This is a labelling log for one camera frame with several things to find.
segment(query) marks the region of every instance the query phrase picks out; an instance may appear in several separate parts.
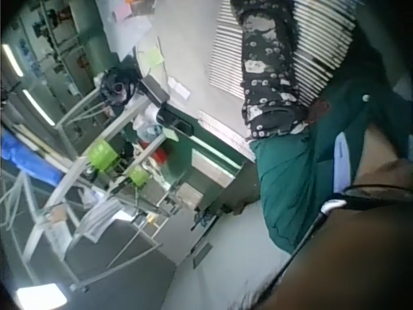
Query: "ceiling light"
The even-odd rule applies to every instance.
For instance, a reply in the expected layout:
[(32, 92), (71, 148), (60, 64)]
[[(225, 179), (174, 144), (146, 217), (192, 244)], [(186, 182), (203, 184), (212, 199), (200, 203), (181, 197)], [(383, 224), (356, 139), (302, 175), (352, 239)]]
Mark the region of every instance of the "ceiling light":
[(50, 310), (67, 303), (67, 298), (56, 284), (25, 287), (16, 295), (23, 310)]
[(23, 71), (20, 69), (19, 64), (17, 63), (17, 61), (15, 60), (15, 57), (13, 55), (12, 49), (10, 48), (10, 46), (8, 46), (7, 44), (3, 44), (3, 50), (5, 51), (7, 58), (9, 60), (9, 62), (12, 64), (13, 69), (15, 71), (15, 73), (22, 77), (23, 76)]
[(118, 213), (116, 213), (113, 217), (114, 220), (121, 220), (121, 221), (126, 221), (126, 222), (131, 222), (134, 217), (127, 214), (124, 210), (120, 210)]
[(23, 93), (26, 95), (27, 99), (31, 102), (31, 104), (33, 104), (33, 107), (35, 107), (38, 113), (40, 113), (40, 115), (42, 115), (42, 117), (49, 123), (49, 125), (54, 126), (55, 125), (54, 121), (52, 121), (52, 119), (48, 117), (46, 112), (44, 112), (43, 109), (36, 102), (36, 100), (33, 99), (32, 95), (30, 95), (30, 93), (25, 89), (23, 89)]

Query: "white wall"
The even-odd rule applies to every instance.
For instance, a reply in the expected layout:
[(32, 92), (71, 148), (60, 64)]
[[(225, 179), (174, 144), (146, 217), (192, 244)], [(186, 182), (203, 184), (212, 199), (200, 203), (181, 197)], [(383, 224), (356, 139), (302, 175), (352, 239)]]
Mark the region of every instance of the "white wall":
[(222, 218), (208, 236), (213, 248), (197, 269), (178, 268), (162, 310), (228, 309), (276, 273), (288, 254), (269, 239), (259, 203)]
[(220, 4), (221, 0), (159, 0), (153, 24), (168, 75), (191, 91), (188, 101), (176, 107), (195, 118), (201, 109), (244, 136), (243, 101), (208, 84)]

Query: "fluorescent light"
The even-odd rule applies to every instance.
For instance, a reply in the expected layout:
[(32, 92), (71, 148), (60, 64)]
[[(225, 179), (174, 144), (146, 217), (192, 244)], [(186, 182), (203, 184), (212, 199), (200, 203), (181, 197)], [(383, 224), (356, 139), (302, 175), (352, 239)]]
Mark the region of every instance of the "fluorescent light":
[(54, 121), (52, 121), (52, 119), (48, 117), (48, 115), (43, 111), (43, 109), (39, 106), (36, 100), (33, 99), (32, 95), (30, 95), (30, 93), (25, 89), (23, 89), (23, 93), (26, 95), (27, 99), (31, 102), (31, 104), (33, 104), (33, 107), (35, 107), (38, 113), (40, 113), (40, 115), (42, 115), (42, 117), (49, 123), (49, 125), (54, 126)]
[(231, 166), (233, 166), (234, 168), (240, 170), (241, 166), (238, 165), (236, 162), (230, 160), (228, 157), (226, 157), (224, 154), (222, 154), (221, 152), (218, 152), (216, 149), (214, 149), (213, 147), (211, 147), (210, 145), (206, 144), (204, 141), (198, 139), (195, 136), (191, 136), (190, 138), (193, 142), (198, 143), (200, 146), (206, 148), (207, 150), (209, 150), (212, 154), (215, 154), (216, 156), (218, 156), (219, 158), (221, 158), (222, 160), (225, 160), (227, 163), (229, 163)]
[(15, 71), (15, 73), (22, 77), (23, 76), (23, 71), (20, 69), (19, 64), (17, 63), (17, 61), (15, 60), (15, 57), (13, 55), (12, 49), (10, 48), (10, 46), (8, 46), (7, 44), (3, 44), (2, 45), (3, 50), (5, 51), (7, 58), (9, 60), (9, 62), (12, 64), (13, 69)]
[(134, 217), (127, 214), (124, 210), (120, 210), (118, 213), (114, 215), (113, 219), (131, 222), (134, 219)]
[(67, 303), (67, 298), (56, 284), (18, 289), (17, 297), (23, 310), (50, 310)]

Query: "blue fabric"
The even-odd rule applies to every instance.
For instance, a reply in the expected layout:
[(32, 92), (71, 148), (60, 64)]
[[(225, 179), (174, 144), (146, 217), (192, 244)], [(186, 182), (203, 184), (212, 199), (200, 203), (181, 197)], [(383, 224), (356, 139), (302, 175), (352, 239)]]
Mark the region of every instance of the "blue fabric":
[(35, 179), (57, 186), (63, 173), (4, 130), (1, 135), (1, 157)]

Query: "paper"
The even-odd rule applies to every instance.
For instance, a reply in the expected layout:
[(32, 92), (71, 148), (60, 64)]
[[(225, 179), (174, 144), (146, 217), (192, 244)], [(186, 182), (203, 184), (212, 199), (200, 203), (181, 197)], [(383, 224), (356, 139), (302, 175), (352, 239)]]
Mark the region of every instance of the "paper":
[(164, 60), (165, 59), (158, 47), (155, 47), (148, 52), (144, 52), (143, 54), (143, 61), (148, 65), (149, 68), (155, 68), (156, 66), (163, 63)]
[(175, 89), (177, 84), (178, 82), (176, 81), (176, 79), (170, 76), (168, 77), (168, 85), (170, 86), (170, 88)]
[(168, 139), (172, 139), (172, 140), (177, 141), (177, 142), (179, 141), (179, 138), (178, 138), (177, 134), (172, 129), (163, 127), (162, 131), (163, 131), (163, 134), (165, 135), (165, 137), (167, 137)]
[(82, 218), (75, 234), (85, 236), (90, 241), (97, 243), (114, 221), (114, 215), (122, 208), (123, 206), (115, 198), (97, 203)]
[(185, 88), (180, 82), (176, 81), (173, 77), (168, 77), (168, 85), (171, 89), (175, 90), (183, 99), (187, 100), (191, 95), (191, 92)]
[(146, 16), (131, 16), (120, 23), (113, 21), (115, 9), (125, 0), (96, 0), (111, 52), (117, 53), (122, 61), (152, 28)]
[(72, 235), (66, 222), (58, 222), (45, 225), (45, 234), (47, 236), (53, 251), (60, 260), (64, 260), (67, 249), (72, 242)]
[(182, 84), (178, 83), (175, 87), (176, 92), (182, 96), (183, 99), (187, 100), (191, 92), (187, 90)]
[(122, 22), (124, 19), (126, 19), (128, 16), (132, 15), (132, 9), (130, 8), (130, 5), (127, 3), (124, 3), (120, 6), (118, 6), (114, 10), (114, 17), (117, 23)]

